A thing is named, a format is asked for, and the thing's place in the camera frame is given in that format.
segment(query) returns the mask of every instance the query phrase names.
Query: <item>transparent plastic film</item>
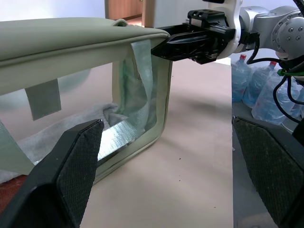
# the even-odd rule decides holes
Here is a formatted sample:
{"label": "transparent plastic film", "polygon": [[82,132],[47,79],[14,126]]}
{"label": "transparent plastic film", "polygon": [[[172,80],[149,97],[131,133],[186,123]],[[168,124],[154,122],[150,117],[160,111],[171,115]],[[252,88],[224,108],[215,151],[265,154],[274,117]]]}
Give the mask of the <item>transparent plastic film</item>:
{"label": "transparent plastic film", "polygon": [[18,174],[29,174],[34,167],[0,121],[0,169]]}
{"label": "transparent plastic film", "polygon": [[276,74],[271,65],[258,68],[254,71],[243,96],[244,104],[250,108],[255,106],[258,96],[268,80],[269,75],[273,72]]}
{"label": "transparent plastic film", "polygon": [[147,102],[140,110],[130,114],[129,118],[103,132],[98,160],[141,136],[148,120],[153,88],[151,44],[149,40],[144,40],[131,45]]}
{"label": "transparent plastic film", "polygon": [[[300,91],[300,95],[297,99],[298,101],[301,101],[301,102],[304,102],[304,89],[301,88],[301,91]],[[301,109],[302,109],[302,106],[301,104],[295,104],[292,108],[292,110],[290,111],[290,115],[293,117],[293,118],[297,118],[301,115]]]}
{"label": "transparent plastic film", "polygon": [[[282,80],[276,73],[272,73],[266,85],[263,87],[255,106],[252,109],[252,115],[255,119],[270,122],[272,124],[280,125],[286,116],[278,109],[273,98],[273,90],[276,85]],[[295,81],[292,81],[291,94],[294,99],[298,99],[301,86],[297,85]],[[287,82],[285,82],[276,93],[277,99],[281,107],[290,112],[294,106],[294,103],[290,101],[287,95]]]}
{"label": "transparent plastic film", "polygon": [[251,77],[252,69],[244,62],[246,55],[241,55],[239,61],[231,64],[232,70],[232,102],[241,101],[248,81]]}

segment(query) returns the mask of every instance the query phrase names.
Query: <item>red bottle cap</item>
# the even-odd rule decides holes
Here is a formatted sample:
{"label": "red bottle cap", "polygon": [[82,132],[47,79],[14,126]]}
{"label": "red bottle cap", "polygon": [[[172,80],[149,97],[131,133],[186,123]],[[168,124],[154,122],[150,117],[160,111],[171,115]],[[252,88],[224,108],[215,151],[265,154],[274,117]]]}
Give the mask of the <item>red bottle cap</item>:
{"label": "red bottle cap", "polygon": [[276,62],[270,62],[270,65],[276,66]]}
{"label": "red bottle cap", "polygon": [[246,59],[246,55],[242,54],[239,59],[245,60]]}

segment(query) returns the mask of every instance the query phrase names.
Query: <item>textured rubber pad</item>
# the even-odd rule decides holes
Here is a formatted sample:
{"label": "textured rubber pad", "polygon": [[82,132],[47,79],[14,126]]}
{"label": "textured rubber pad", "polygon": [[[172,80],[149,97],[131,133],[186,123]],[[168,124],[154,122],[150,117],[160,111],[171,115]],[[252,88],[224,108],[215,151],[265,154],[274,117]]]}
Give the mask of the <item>textured rubber pad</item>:
{"label": "textured rubber pad", "polygon": [[299,204],[304,190],[303,147],[272,124],[237,117],[233,125],[249,176],[274,222],[285,227],[299,219],[295,211],[303,206]]}
{"label": "textured rubber pad", "polygon": [[79,226],[95,179],[101,127],[95,124],[75,142],[57,179],[57,188],[70,215]]}

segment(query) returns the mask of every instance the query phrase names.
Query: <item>plastic wrap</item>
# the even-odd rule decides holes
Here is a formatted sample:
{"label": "plastic wrap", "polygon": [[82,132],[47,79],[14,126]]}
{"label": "plastic wrap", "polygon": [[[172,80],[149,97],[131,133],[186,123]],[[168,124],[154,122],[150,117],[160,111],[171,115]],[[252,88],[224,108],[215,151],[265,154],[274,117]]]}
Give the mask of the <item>plastic wrap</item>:
{"label": "plastic wrap", "polygon": [[[302,88],[300,91],[300,95],[297,99],[298,101],[302,101],[304,102],[304,89]],[[294,118],[297,118],[301,115],[301,109],[302,109],[302,104],[295,104],[292,108],[292,110],[290,111],[290,115]]]}
{"label": "plastic wrap", "polygon": [[[278,109],[273,98],[273,90],[281,81],[282,77],[277,73],[273,72],[269,75],[251,112],[255,119],[267,121],[276,125],[280,125],[285,120],[286,116]],[[293,80],[291,94],[294,99],[298,99],[300,90],[301,87]],[[288,98],[287,82],[278,89],[276,94],[281,107],[289,113],[293,108],[294,103]]]}
{"label": "plastic wrap", "polygon": [[252,69],[244,62],[246,55],[241,55],[240,60],[231,65],[232,69],[232,102],[241,101]]}
{"label": "plastic wrap", "polygon": [[253,108],[255,106],[269,74],[274,72],[275,65],[276,63],[271,62],[269,66],[254,71],[243,96],[243,102],[248,107]]}

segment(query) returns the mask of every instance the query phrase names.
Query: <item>beige table surface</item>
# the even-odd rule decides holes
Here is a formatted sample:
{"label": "beige table surface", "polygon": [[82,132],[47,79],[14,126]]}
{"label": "beige table surface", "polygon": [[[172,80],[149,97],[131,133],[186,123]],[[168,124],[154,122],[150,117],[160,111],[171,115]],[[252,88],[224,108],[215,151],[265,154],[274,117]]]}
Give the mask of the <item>beige table surface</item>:
{"label": "beige table surface", "polygon": [[92,188],[81,228],[232,228],[231,68],[173,64],[161,138]]}

